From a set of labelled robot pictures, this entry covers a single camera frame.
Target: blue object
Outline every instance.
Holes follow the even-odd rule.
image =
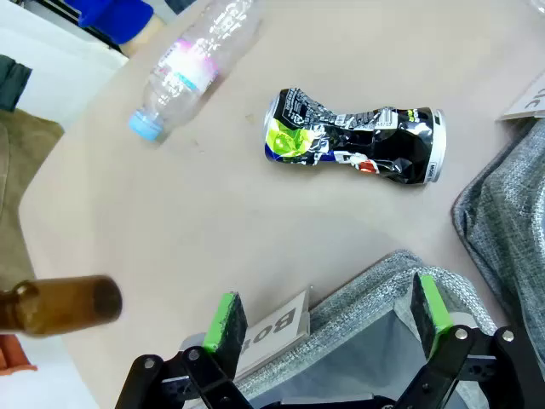
[[[141,0],[66,0],[79,10],[79,26],[93,26],[115,44],[127,43],[152,18],[153,8]]]
[[[129,127],[148,141],[155,141],[163,131],[163,126],[153,122],[140,111],[132,114],[129,120]]]

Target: beige table surface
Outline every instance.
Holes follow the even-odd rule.
[[[240,291],[256,322],[308,285],[316,302],[399,248],[469,277],[499,320],[450,208],[509,141],[495,119],[545,68],[545,20],[524,0],[269,0],[256,45],[199,115],[150,146],[129,115],[203,6],[100,91],[20,206],[39,278],[105,273],[121,286],[118,322],[64,336],[100,407],[114,406],[138,355],[168,359],[205,331],[222,292]],[[443,108],[439,182],[268,162],[263,115],[290,86],[338,112]]]

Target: brown fabric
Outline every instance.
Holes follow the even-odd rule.
[[[20,231],[19,203],[62,134],[63,129],[55,122],[18,109],[0,111],[0,290],[10,290],[22,280],[34,278]]]
[[[0,376],[24,370],[37,371],[37,366],[28,361],[15,335],[0,335]]]

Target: can lid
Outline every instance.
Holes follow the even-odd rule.
[[[424,183],[437,181],[443,167],[446,151],[445,114],[440,109],[432,109],[433,114],[433,142],[432,152],[427,162],[426,178]]]
[[[155,141],[163,131],[163,126],[149,119],[140,111],[136,111],[131,115],[129,127],[148,141]]]

